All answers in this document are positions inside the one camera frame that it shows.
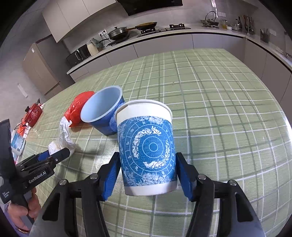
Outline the left hand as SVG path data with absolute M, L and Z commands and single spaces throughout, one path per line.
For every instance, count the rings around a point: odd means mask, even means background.
M 33 188 L 31 192 L 32 197 L 28 202 L 28 208 L 10 202 L 7 209 L 11 221 L 15 224 L 17 228 L 25 232 L 29 231 L 30 229 L 23 223 L 21 217 L 29 215 L 35 220 L 41 210 L 41 205 L 38 196 L 36 195 L 37 189 Z

